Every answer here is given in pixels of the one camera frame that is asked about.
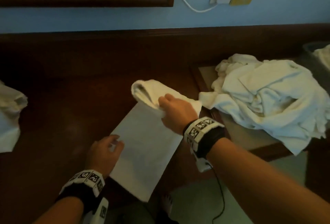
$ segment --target forearm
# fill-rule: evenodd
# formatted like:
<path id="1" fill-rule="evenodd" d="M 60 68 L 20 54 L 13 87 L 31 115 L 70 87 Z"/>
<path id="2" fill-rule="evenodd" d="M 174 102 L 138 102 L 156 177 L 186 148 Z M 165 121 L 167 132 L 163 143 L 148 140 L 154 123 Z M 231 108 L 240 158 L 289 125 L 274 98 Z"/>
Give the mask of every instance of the forearm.
<path id="1" fill-rule="evenodd" d="M 220 139 L 207 155 L 255 223 L 330 223 L 330 205 L 267 162 Z"/>
<path id="2" fill-rule="evenodd" d="M 57 201 L 33 224 L 78 224 L 83 215 L 84 205 L 76 197 L 65 197 Z"/>

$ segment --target white cloth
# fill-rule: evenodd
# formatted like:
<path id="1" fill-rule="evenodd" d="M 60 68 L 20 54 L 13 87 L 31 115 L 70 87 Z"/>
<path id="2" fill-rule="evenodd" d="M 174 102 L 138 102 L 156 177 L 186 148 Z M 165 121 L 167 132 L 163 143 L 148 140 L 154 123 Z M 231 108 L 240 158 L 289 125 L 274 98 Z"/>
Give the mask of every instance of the white cloth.
<path id="1" fill-rule="evenodd" d="M 214 92 L 199 95 L 206 108 L 230 114 L 246 128 L 265 130 L 294 155 L 312 137 L 325 137 L 330 98 L 308 69 L 290 60 L 260 62 L 235 54 L 216 71 Z"/>
<path id="2" fill-rule="evenodd" d="M 110 177 L 139 200 L 147 202 L 160 180 L 182 136 L 167 129 L 158 98 L 170 93 L 190 102 L 199 115 L 202 104 L 155 80 L 137 81 L 132 95 L 138 103 L 113 130 L 125 148 Z"/>
<path id="3" fill-rule="evenodd" d="M 0 81 L 0 153 L 11 152 L 19 138 L 19 113 L 27 106 L 21 92 Z"/>
<path id="4" fill-rule="evenodd" d="M 330 70 L 330 44 L 324 48 L 317 49 L 313 54 Z"/>

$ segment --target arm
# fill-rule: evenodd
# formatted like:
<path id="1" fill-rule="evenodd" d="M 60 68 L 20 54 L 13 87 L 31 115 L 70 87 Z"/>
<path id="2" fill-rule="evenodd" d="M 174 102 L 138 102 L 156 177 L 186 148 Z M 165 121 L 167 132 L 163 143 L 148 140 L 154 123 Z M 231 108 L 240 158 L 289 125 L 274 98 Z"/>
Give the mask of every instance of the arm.
<path id="1" fill-rule="evenodd" d="M 118 138 L 117 135 L 110 135 L 94 142 L 87 154 L 85 169 L 96 170 L 103 178 L 107 178 L 124 149 L 124 143 L 116 141 Z M 116 144 L 113 152 L 109 151 L 112 144 Z M 79 198 L 65 197 L 57 201 L 33 224 L 78 224 L 83 211 L 84 205 Z"/>
<path id="2" fill-rule="evenodd" d="M 190 103 L 169 94 L 159 105 L 164 125 L 178 134 L 198 118 Z M 330 223 L 326 201 L 229 139 L 219 139 L 206 158 L 255 224 Z"/>

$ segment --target white cable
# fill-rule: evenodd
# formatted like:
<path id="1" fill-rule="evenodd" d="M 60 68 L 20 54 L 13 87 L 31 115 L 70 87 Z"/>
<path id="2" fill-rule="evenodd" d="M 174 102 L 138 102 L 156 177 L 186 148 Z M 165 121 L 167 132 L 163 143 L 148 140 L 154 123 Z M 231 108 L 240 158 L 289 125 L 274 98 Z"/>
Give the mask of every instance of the white cable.
<path id="1" fill-rule="evenodd" d="M 213 7 L 205 9 L 205 10 L 197 10 L 197 9 L 194 9 L 192 6 L 190 6 L 190 4 L 186 0 L 182 0 L 182 1 L 184 1 L 184 3 L 188 6 L 189 9 L 191 9 L 191 10 L 197 12 L 197 13 L 204 13 L 204 12 L 210 11 L 218 5 L 218 4 L 216 4 Z"/>

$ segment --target foot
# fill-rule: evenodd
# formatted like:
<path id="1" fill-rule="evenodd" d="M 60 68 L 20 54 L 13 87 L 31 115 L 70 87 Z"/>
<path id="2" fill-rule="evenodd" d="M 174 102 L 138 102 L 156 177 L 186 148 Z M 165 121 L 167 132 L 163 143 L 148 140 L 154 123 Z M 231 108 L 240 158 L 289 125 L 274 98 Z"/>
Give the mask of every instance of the foot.
<path id="1" fill-rule="evenodd" d="M 161 208 L 167 213 L 168 216 L 170 216 L 172 211 L 172 197 L 170 195 L 163 195 L 161 197 Z"/>

